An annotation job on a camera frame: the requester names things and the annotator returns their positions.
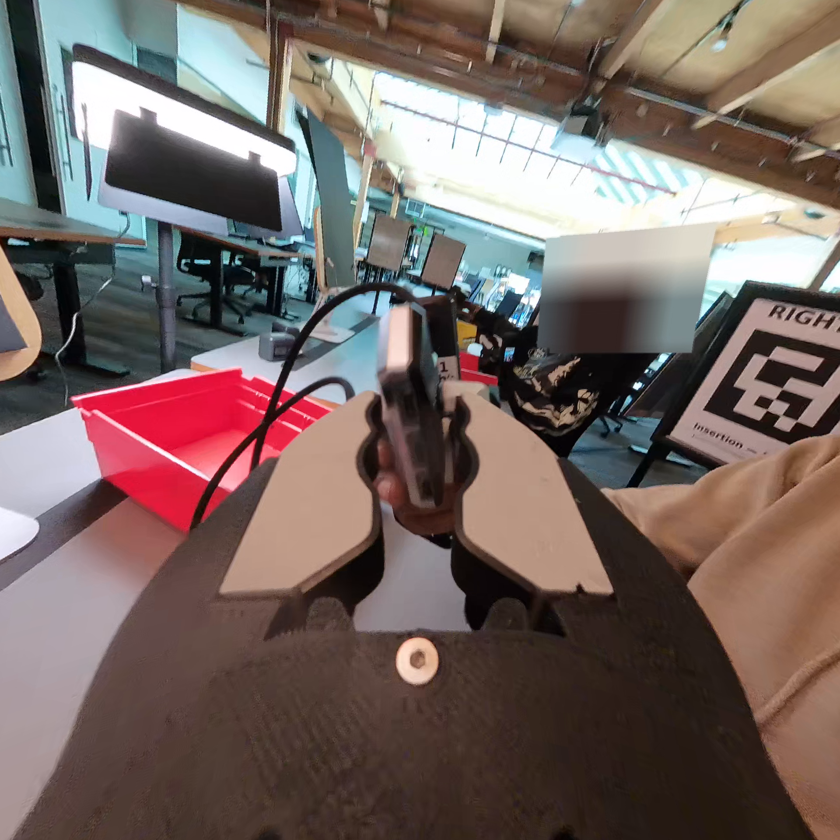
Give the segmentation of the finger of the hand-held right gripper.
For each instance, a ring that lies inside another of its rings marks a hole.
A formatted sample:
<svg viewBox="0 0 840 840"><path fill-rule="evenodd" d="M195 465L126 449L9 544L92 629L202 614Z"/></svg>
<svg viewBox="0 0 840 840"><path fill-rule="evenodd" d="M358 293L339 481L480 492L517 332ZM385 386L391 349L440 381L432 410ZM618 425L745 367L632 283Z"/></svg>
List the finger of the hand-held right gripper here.
<svg viewBox="0 0 840 840"><path fill-rule="evenodd" d="M479 382L442 382L441 383L441 413L454 414L458 400L474 396L490 403L490 388Z"/></svg>

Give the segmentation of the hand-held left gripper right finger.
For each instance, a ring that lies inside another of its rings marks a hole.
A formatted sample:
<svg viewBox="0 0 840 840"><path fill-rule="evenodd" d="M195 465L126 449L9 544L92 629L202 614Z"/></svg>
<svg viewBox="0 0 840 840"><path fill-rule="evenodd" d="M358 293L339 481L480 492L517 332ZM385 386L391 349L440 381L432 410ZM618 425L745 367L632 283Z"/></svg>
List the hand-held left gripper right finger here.
<svg viewBox="0 0 840 840"><path fill-rule="evenodd" d="M459 395L469 456L455 535L478 560L533 595L614 594L560 462L483 395Z"/></svg>

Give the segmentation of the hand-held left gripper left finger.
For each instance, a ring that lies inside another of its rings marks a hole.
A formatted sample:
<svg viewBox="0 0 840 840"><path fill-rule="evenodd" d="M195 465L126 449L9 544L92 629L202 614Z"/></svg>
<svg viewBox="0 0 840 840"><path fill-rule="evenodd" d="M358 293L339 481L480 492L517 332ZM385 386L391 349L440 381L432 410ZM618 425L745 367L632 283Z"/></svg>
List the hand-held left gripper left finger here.
<svg viewBox="0 0 840 840"><path fill-rule="evenodd" d="M330 593L364 599L382 581L382 509L364 457L380 397L362 392L280 453L219 587L227 598Z"/></svg>

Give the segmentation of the grey multiport adapter hub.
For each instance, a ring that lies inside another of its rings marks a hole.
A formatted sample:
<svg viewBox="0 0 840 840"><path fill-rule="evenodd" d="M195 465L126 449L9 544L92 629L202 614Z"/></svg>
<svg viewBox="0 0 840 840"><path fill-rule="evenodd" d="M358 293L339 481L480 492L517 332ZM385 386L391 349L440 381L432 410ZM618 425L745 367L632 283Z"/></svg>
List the grey multiport adapter hub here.
<svg viewBox="0 0 840 840"><path fill-rule="evenodd" d="M394 306L383 321L377 379L381 420L408 500L437 508L445 495L445 432L438 367L419 304Z"/></svg>

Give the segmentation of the person's right hand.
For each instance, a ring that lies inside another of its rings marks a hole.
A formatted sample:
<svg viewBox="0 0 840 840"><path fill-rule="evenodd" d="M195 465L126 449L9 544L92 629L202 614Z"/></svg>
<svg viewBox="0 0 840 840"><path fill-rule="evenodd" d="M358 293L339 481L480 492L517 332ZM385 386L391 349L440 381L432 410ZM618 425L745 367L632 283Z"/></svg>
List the person's right hand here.
<svg viewBox="0 0 840 840"><path fill-rule="evenodd" d="M448 483L442 503L435 508L417 507L409 499L403 479L386 438L377 443L378 471L374 488L384 504L391 507L395 520L407 531L425 538L451 533L455 527L455 499L459 486Z"/></svg>

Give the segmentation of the brown panel on stand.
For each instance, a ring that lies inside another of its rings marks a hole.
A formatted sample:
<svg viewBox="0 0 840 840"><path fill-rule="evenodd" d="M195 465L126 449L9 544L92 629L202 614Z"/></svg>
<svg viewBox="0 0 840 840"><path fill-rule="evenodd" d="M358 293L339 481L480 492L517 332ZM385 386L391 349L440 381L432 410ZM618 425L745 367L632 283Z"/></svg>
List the brown panel on stand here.
<svg viewBox="0 0 840 840"><path fill-rule="evenodd" d="M444 234L434 233L427 249L420 282L436 290L451 290L465 251L465 243Z"/></svg>
<svg viewBox="0 0 840 840"><path fill-rule="evenodd" d="M379 213L375 216L365 261L376 268L398 273L403 267L412 224Z"/></svg>

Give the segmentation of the wooden desk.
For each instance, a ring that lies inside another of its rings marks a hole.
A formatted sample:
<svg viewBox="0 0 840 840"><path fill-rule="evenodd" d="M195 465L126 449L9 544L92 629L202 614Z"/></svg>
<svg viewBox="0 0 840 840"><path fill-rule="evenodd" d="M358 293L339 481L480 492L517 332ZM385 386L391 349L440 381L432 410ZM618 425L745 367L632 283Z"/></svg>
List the wooden desk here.
<svg viewBox="0 0 840 840"><path fill-rule="evenodd" d="M265 303L255 303L254 312L264 313L275 319L299 320L287 306L287 274L292 269L300 269L308 283L306 290L313 292L315 265L311 251L297 248L268 245L252 238L238 238L198 232L188 227L180 227L191 235L208 238L219 243L226 258L236 254L237 262L251 268L257 275L258 291L266 293Z"/></svg>
<svg viewBox="0 0 840 840"><path fill-rule="evenodd" d="M146 246L144 238L129 235L130 217L122 216L124 230L115 233L35 206L1 200L2 248L12 265L51 268L62 338L59 362L114 378L129 375L130 369L88 355L77 267L115 267L118 246Z"/></svg>

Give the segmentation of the black office chair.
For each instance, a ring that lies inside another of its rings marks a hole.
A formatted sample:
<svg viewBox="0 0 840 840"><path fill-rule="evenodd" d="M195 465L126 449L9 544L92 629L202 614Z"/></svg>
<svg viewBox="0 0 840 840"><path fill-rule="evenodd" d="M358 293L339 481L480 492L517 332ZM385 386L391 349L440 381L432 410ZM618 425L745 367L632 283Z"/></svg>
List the black office chair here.
<svg viewBox="0 0 840 840"><path fill-rule="evenodd" d="M232 312L238 325L244 327L246 319L255 309L254 304L247 303L243 296L238 297L236 290L242 288L243 294L246 294L256 289L257 275L251 268L237 262L237 258L236 254L226 258L223 247L215 241L180 230L175 267L181 273L205 282L209 288L208 292L178 294L175 301L177 308L184 301L195 302L185 320L222 332L245 335L224 325L225 312Z"/></svg>

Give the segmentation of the marker poster on black easel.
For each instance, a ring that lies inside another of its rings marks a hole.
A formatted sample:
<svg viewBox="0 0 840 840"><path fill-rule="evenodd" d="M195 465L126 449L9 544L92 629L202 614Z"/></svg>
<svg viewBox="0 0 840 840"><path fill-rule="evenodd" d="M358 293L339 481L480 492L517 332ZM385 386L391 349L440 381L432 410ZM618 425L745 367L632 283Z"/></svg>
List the marker poster on black easel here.
<svg viewBox="0 0 840 840"><path fill-rule="evenodd" d="M651 443L713 469L838 428L838 293L748 281Z"/></svg>

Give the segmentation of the monitor on grey pole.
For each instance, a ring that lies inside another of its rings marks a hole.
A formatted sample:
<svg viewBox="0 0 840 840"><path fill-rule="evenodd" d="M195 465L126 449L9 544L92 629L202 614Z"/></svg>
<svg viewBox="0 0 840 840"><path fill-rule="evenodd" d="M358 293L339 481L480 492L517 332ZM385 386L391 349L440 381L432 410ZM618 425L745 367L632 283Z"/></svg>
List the monitor on grey pole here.
<svg viewBox="0 0 840 840"><path fill-rule="evenodd" d="M228 236L300 235L288 176L288 137L88 45L72 48L72 108L82 142L86 193L158 226L161 371L175 367L173 227Z"/></svg>

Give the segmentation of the person's beige hoodie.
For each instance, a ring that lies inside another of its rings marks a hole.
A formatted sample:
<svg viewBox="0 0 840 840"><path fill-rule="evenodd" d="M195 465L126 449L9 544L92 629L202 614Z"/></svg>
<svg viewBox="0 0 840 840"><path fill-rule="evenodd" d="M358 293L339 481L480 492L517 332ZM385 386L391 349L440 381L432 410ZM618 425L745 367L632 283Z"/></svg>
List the person's beige hoodie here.
<svg viewBox="0 0 840 840"><path fill-rule="evenodd" d="M816 838L838 838L838 561L689 572L785 789Z"/></svg>

